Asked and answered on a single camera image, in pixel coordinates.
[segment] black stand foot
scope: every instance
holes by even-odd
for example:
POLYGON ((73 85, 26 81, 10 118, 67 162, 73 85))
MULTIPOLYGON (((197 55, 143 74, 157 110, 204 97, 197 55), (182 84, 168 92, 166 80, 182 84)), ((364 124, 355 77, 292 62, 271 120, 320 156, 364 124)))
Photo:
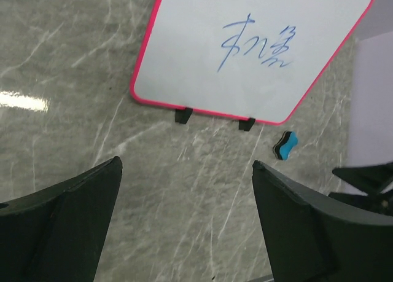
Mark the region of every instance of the black stand foot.
POLYGON ((249 118, 248 120, 239 120, 239 130, 250 131, 254 124, 255 118, 249 118))
POLYGON ((174 121, 179 124, 186 124, 192 114, 192 108, 176 109, 174 113, 174 121))

